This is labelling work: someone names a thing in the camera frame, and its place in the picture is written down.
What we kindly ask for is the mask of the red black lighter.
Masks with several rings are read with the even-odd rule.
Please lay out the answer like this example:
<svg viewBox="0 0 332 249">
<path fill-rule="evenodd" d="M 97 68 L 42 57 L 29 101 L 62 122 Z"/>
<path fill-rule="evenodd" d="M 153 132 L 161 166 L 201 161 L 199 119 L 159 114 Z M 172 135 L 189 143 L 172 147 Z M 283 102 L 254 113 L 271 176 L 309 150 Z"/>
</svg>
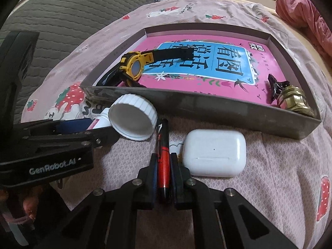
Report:
<svg viewBox="0 0 332 249">
<path fill-rule="evenodd" d="M 170 158 L 169 158 L 168 120 L 161 118 L 157 122 L 157 195 L 159 200 L 169 197 Z"/>
</svg>

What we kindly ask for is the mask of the small white pill bottle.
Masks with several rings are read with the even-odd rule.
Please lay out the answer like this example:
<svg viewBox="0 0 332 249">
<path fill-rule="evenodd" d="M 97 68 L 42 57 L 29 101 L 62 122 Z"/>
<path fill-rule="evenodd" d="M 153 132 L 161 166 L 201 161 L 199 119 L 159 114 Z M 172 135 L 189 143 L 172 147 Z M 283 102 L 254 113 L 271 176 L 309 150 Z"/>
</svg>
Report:
<svg viewBox="0 0 332 249">
<path fill-rule="evenodd" d="M 87 130 L 92 130 L 92 129 L 99 129 L 99 128 L 106 128 L 110 127 L 111 122 L 109 120 L 109 108 L 105 108 L 99 116 L 97 116 L 90 126 L 87 128 Z"/>
</svg>

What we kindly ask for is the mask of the yellow black wrist watch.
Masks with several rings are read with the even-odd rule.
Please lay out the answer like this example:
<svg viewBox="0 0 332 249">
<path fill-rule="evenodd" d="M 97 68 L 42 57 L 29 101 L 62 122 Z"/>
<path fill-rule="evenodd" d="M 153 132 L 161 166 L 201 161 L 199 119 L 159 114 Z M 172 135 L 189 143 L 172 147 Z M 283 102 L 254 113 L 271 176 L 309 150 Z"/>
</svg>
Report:
<svg viewBox="0 0 332 249">
<path fill-rule="evenodd" d="M 180 59 L 183 61 L 194 58 L 192 47 L 182 46 L 161 50 L 148 50 L 143 52 L 128 52 L 122 55 L 120 61 L 109 69 L 97 82 L 97 86 L 117 87 L 124 83 L 128 87 L 141 87 L 140 80 L 146 65 Z"/>
</svg>

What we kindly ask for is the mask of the brass metal ornament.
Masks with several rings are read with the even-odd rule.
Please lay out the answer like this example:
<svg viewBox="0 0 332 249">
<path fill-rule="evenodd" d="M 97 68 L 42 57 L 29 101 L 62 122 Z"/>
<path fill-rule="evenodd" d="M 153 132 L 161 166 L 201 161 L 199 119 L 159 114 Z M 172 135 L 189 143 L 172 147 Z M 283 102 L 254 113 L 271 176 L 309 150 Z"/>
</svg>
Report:
<svg viewBox="0 0 332 249">
<path fill-rule="evenodd" d="M 314 111 L 309 106 L 303 90 L 293 85 L 287 86 L 281 91 L 277 97 L 277 105 L 284 110 L 315 117 Z"/>
</svg>

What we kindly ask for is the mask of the white earbuds case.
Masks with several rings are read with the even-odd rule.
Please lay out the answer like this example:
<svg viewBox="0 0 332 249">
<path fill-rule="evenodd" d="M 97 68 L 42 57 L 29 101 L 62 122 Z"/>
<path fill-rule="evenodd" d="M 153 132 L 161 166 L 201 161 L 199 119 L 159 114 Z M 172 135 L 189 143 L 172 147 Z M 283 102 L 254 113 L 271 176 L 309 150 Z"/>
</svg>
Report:
<svg viewBox="0 0 332 249">
<path fill-rule="evenodd" d="M 245 137 L 234 130 L 195 129 L 186 136 L 182 163 L 193 176 L 235 177 L 247 163 Z"/>
</svg>

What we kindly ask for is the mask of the white ribbed jar lid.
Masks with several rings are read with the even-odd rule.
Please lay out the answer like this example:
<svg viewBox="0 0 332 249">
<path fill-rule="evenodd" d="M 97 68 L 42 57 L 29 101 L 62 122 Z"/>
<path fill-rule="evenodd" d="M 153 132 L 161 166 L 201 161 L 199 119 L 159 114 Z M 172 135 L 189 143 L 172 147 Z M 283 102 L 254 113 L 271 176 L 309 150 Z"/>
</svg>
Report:
<svg viewBox="0 0 332 249">
<path fill-rule="evenodd" d="M 108 117 L 112 127 L 123 137 L 144 141 L 149 139 L 156 127 L 157 111 L 144 97 L 124 94 L 109 108 Z"/>
</svg>

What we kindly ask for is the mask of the pink strawberry bear bedsheet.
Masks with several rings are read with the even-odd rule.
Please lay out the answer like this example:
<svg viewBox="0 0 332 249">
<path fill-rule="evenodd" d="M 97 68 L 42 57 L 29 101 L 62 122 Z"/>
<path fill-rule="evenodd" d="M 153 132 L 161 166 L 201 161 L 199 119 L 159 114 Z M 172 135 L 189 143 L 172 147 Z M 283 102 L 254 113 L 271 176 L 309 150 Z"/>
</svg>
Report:
<svg viewBox="0 0 332 249">
<path fill-rule="evenodd" d="M 240 129 L 247 143 L 247 165 L 231 179 L 199 178 L 207 186 L 235 188 L 298 248 L 313 248 L 331 222 L 331 84 L 317 63 L 319 55 L 301 35 L 293 34 L 276 13 L 251 2 L 233 0 L 169 0 L 150 3 L 96 32 L 58 63 L 30 96 L 21 122 L 61 117 L 59 95 L 80 84 L 92 69 L 130 35 L 149 26 L 171 23 L 238 25 L 272 34 L 302 71 L 319 107 L 322 123 L 305 139 L 275 137 Z M 135 178 L 150 161 L 155 138 L 146 142 L 120 139 L 112 148 L 96 151 L 95 167 L 65 178 L 59 192 L 73 209 L 95 188 L 112 190 Z M 321 219 L 316 219 L 319 201 Z M 138 213 L 136 248 L 194 248 L 189 212 Z"/>
</svg>

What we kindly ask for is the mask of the grey quilted headboard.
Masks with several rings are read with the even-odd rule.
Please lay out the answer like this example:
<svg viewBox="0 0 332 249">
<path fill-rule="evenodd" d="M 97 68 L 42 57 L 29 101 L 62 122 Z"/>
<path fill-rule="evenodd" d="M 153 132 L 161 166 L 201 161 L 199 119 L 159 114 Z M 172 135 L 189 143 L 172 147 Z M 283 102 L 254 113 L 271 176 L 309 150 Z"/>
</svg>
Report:
<svg viewBox="0 0 332 249">
<path fill-rule="evenodd" d="M 29 0 L 1 27 L 1 39 L 12 30 L 39 32 L 34 58 L 17 98 L 19 123 L 29 96 L 47 74 L 83 41 L 105 26 L 155 0 Z"/>
</svg>

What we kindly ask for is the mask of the shallow grey cardboard tray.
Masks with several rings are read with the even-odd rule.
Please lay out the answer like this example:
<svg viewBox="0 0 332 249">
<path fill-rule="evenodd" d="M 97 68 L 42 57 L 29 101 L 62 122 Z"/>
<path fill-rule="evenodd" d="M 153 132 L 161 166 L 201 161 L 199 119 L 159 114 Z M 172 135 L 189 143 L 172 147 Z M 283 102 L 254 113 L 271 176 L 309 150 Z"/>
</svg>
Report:
<svg viewBox="0 0 332 249">
<path fill-rule="evenodd" d="M 134 85 L 120 80 L 125 54 L 181 48 L 191 60 L 171 57 L 147 64 Z M 83 80 L 89 100 L 116 101 L 125 94 L 149 100 L 172 114 L 293 139 L 321 123 L 314 95 L 299 66 L 271 34 L 241 26 L 189 23 L 143 28 L 130 35 Z"/>
</svg>

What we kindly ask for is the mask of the pink Chinese workbook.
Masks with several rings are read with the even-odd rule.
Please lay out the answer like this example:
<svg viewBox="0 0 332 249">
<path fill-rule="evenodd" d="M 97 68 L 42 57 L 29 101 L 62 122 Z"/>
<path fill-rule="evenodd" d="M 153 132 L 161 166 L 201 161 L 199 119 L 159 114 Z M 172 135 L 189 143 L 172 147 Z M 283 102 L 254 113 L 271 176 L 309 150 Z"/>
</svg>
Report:
<svg viewBox="0 0 332 249">
<path fill-rule="evenodd" d="M 145 66 L 139 82 L 147 88 L 228 97 L 275 107 L 268 75 L 285 76 L 267 43 L 256 39 L 179 34 L 146 37 L 132 51 L 194 48 L 194 59 L 166 60 Z"/>
</svg>

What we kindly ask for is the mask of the black hair claw clip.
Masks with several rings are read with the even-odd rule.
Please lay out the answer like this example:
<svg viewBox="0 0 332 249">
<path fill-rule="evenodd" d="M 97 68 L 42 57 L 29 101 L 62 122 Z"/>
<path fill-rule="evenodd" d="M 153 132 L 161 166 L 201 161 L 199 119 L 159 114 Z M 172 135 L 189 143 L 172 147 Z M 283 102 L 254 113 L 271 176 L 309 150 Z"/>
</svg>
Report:
<svg viewBox="0 0 332 249">
<path fill-rule="evenodd" d="M 290 82 L 285 80 L 283 82 L 279 82 L 272 74 L 268 75 L 268 81 L 271 88 L 271 103 L 278 98 L 281 92 L 288 86 L 290 86 Z"/>
</svg>

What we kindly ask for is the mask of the pink crumpled quilt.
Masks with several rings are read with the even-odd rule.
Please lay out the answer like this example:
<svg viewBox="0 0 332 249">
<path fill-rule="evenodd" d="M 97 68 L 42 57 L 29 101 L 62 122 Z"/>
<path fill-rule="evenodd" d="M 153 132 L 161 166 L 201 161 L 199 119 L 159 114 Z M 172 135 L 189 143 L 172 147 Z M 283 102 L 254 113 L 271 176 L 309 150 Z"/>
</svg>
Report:
<svg viewBox="0 0 332 249">
<path fill-rule="evenodd" d="M 317 51 L 331 61 L 331 31 L 310 0 L 276 0 L 275 10 L 290 26 L 302 30 Z"/>
</svg>

